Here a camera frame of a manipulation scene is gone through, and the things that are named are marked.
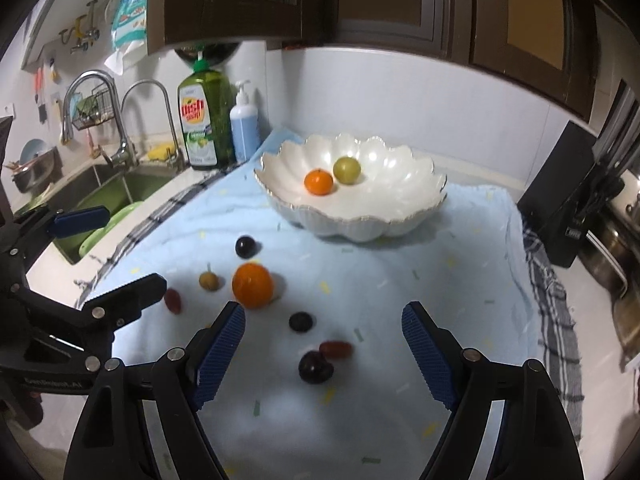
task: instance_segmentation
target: dish rack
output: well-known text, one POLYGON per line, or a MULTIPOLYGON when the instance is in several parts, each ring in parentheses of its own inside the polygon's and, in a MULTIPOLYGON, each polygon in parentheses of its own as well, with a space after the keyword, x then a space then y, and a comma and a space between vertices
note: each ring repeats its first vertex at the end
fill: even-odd
POLYGON ((114 117, 109 89, 103 83, 95 87, 89 97, 78 101, 71 122, 76 130, 85 130, 110 121, 114 117))

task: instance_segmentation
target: dish soap bottle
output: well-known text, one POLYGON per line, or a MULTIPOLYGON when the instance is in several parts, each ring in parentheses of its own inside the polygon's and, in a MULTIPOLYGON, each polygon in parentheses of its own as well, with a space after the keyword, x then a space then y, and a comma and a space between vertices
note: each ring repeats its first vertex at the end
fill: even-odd
POLYGON ((182 135, 194 170, 225 168, 236 161, 229 120, 231 102, 229 79, 211 70, 202 51, 198 52, 193 74, 178 86, 182 135))
POLYGON ((244 85, 250 81, 238 81, 238 95, 236 106, 231 108, 231 133, 234 139, 236 160, 246 162, 260 147, 260 133, 258 132, 258 108, 249 101, 249 95, 244 85))

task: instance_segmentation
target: orange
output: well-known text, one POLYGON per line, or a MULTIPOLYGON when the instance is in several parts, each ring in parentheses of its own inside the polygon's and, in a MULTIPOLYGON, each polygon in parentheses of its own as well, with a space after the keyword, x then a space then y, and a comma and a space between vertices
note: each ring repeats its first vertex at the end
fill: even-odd
POLYGON ((249 262, 238 267, 231 289, 238 303, 245 308, 260 308, 273 297, 273 279, 262 265, 249 262))
POLYGON ((312 195, 328 195, 334 188, 334 178, 325 170, 311 170, 306 174, 305 187, 312 195))

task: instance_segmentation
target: green dish soap bottle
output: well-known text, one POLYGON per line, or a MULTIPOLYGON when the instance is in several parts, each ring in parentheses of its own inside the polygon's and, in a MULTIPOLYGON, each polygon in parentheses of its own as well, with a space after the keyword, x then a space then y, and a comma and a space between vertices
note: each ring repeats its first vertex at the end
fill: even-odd
POLYGON ((180 124, 187 157, 194 170, 216 170, 235 163, 229 111, 233 92, 229 79, 211 70, 202 51, 193 74, 178 86, 180 124))

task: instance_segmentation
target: brown wooden cabinet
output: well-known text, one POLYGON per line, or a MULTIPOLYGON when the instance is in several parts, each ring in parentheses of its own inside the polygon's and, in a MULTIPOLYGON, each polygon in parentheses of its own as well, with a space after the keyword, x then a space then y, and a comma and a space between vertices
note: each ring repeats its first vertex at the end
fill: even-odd
POLYGON ((471 0, 324 0, 324 40, 468 62, 471 0))
POLYGON ((591 0, 476 0, 471 61, 589 120, 597 30, 591 0))
POLYGON ((319 0, 148 0, 150 53, 250 39, 318 41, 319 0))

